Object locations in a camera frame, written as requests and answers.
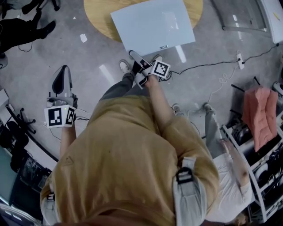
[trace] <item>black cable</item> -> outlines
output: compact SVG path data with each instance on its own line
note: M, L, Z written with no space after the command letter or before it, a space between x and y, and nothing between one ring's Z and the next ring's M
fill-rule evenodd
M80 121L88 121L89 119L83 116L76 116L76 120L80 120Z
M60 138L56 137L56 136L52 133L51 128L49 128L49 130L50 130L50 132L51 132L51 134L52 134L53 137L57 138L58 140L61 140Z
M236 61L223 61L223 62L218 62L218 63L215 63L215 64L202 64L202 65L194 66L194 67L191 67L191 68L187 68L187 69L181 71L180 73L175 72L175 71L169 71L169 76L170 76L170 73L175 73L175 74L181 75L183 72L185 72L185 71L187 71L187 70L194 69L194 68L198 68L198 67L213 66L213 65L217 65L217 64L237 63L238 61L239 61L239 60L236 60Z
M21 48L19 47L19 45L18 45L18 48L19 48L19 50L24 51L25 53L28 53L28 52L31 51L31 49L32 49L32 42L31 42L31 48L30 48L28 51L26 51L26 50L24 50L24 49L21 49Z
M250 56L248 59L246 59L245 61L242 62L242 64L245 64L248 60L252 59L252 58L256 58L256 57L261 57L262 55L264 54L267 54L269 53L272 49L278 47L280 44L277 43L275 46L271 47L268 51L258 55L258 56ZM159 78L159 82L164 82L164 81L168 81L169 79L172 78L172 73L175 73L175 74L178 74L178 75L181 75L183 72L187 71L187 70L190 70L190 69L194 69L194 68L198 68L198 67L203 67L203 66L213 66L213 65L217 65L217 64L230 64L230 63L237 63L239 62L240 59L238 60L235 60L235 61L222 61L222 62L218 62L218 63L215 63L215 64L202 64L202 65L197 65L197 66L194 66L194 67L191 67L191 68L187 68L183 71L181 71L180 73L179 72L175 72L175 71L169 71L168 73L168 77L166 79L163 79L163 78Z
M196 130L199 132L199 129L196 127L196 125L192 121L190 121L190 123L192 123L195 126Z
M258 56L252 56L252 57L250 56L250 57L249 57L248 59L246 59L242 64L245 64L248 60L250 60L250 59L252 59L252 58L261 57L262 55L264 55L264 54L266 54L266 53L269 53L272 49L278 47L279 45L280 45L280 44L277 43L275 46L271 47L270 50L268 50L267 52L264 52L264 53L262 53L262 54L260 54L260 55L258 55Z

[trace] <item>white cable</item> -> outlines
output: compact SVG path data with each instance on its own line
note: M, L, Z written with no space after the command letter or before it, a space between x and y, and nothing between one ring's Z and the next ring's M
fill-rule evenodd
M230 79L233 78L233 76L234 76L234 74L235 74L235 71L236 71L236 69L237 69L238 67L239 67L239 65L234 68L234 70L233 70L232 75L230 76L230 78L228 78L228 77L227 77L227 74L224 73L224 74L222 75L224 79L223 79L223 78L219 78L219 79L218 79L218 81L221 83L221 86L220 86L220 88L219 88L218 90L216 90L216 91L214 91L214 92L212 92L212 93L210 94L207 103L209 103L209 101L210 101L210 99L211 99L211 97L212 97L213 94L217 93L219 90L222 89L223 84L227 83L228 80L230 80Z
M207 103L210 102L211 97L212 97L213 94L217 93L219 90L222 89L223 84L227 83L228 80L230 80L230 79L233 78L233 76L234 76L234 74L235 74L235 71L236 71L236 69L237 69L238 67L239 67L239 65L237 65L237 66L233 69L232 75L231 75L229 78L227 77L227 74L226 74L226 73L224 73L224 74L222 75L223 78L218 78L218 81L221 83L221 86L220 86L220 88L219 88L218 90L213 91L213 92L210 94ZM203 109L203 107L201 107L199 110L188 110L188 112L187 112L187 117L188 117L188 118L190 117L190 112L199 113L202 109Z

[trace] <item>metal rack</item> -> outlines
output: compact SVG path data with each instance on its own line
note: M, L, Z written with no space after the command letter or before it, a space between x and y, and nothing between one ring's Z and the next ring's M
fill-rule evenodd
M262 196L262 192L266 188L268 188L274 182L274 180L282 174L282 170L275 175L275 178L268 180L268 182L261 187L258 185L255 174L254 174L259 167L261 167L263 164L266 163L266 161L269 159L269 156L279 148L280 144L283 143L283 131L280 128L283 125L283 111L276 117L276 123L277 123L277 132L278 132L278 135L281 137L281 140L265 156L263 156L260 160L258 160L256 163L252 165L248 163L248 160L245 154L247 153L247 151L254 148L253 139L250 139L249 141L239 146L236 140L234 139L234 137L232 136L233 128L232 127L227 128L225 125L222 126L222 131L224 132L226 137L232 142L232 144L235 146L235 148L237 149L237 151L239 152L239 154L241 155L241 157L243 158L244 162L247 165L250 179L253 184L253 193L254 193L252 202L250 203L248 207L249 216L250 216L251 221L258 221L259 223L266 222L279 209L283 208L283 191L282 191L282 196L280 196L278 200L269 207L265 206L264 199ZM252 211L251 209L251 204L253 202L255 202L256 205L259 206L259 209L257 211Z

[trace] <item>mustard yellow t-shirt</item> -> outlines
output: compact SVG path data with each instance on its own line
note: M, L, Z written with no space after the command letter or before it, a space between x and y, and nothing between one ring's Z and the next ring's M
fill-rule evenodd
M52 183L62 222L125 211L137 221L175 225L172 179L185 156L196 157L194 174L206 188L209 210L218 173L190 122L175 117L159 131L148 98L104 100L56 165L41 200Z

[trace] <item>white sneaker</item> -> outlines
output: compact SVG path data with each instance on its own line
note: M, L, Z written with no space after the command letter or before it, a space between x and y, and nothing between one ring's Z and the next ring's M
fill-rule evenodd
M120 60L120 69L123 72L123 74L131 73L130 66L127 61Z
M173 109L173 112L176 116L184 116L185 114L183 112L181 112L181 108L180 108L180 105L175 103L172 105L172 109Z
M155 63L156 60L163 61L163 56L161 56L160 54L156 55L156 56L152 59L151 64L154 65L154 63Z
M213 112L215 112L215 109L214 109L213 107L211 107L211 105L208 104L208 103L204 103L204 104L203 104L203 108L204 108L206 111L213 111Z

